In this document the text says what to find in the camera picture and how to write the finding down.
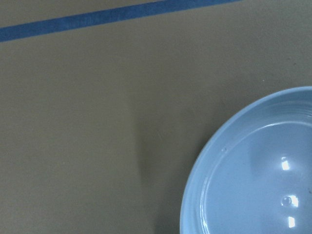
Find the blue plate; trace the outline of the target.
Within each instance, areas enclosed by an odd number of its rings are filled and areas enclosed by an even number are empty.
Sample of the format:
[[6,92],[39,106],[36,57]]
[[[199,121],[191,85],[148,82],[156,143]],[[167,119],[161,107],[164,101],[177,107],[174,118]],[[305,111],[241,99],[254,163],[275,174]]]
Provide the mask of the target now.
[[179,231],[311,233],[311,87],[263,97],[218,129],[189,175]]

